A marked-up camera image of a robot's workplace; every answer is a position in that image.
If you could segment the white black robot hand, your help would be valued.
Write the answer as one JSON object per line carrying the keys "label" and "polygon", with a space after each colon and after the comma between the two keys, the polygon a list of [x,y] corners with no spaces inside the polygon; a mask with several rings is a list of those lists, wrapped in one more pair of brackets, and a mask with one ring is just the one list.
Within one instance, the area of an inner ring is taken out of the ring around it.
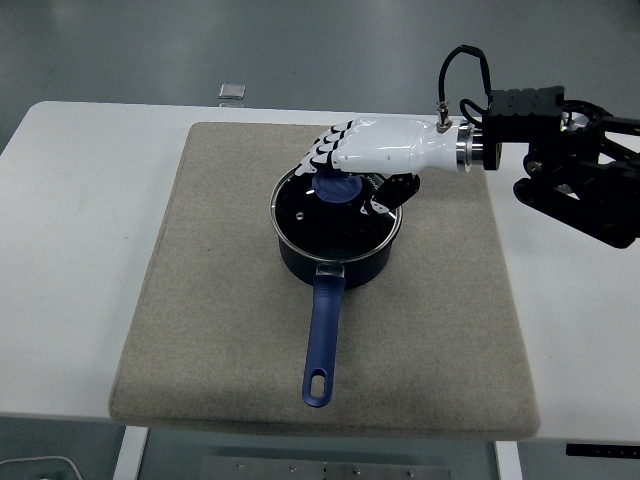
{"label": "white black robot hand", "polygon": [[461,142],[472,131],[465,122],[440,127],[408,117],[359,117],[323,132],[294,174],[309,175],[314,192],[328,203],[344,203],[356,176],[381,174],[383,184],[360,210],[386,214],[417,193],[423,170],[467,172],[469,154]]}

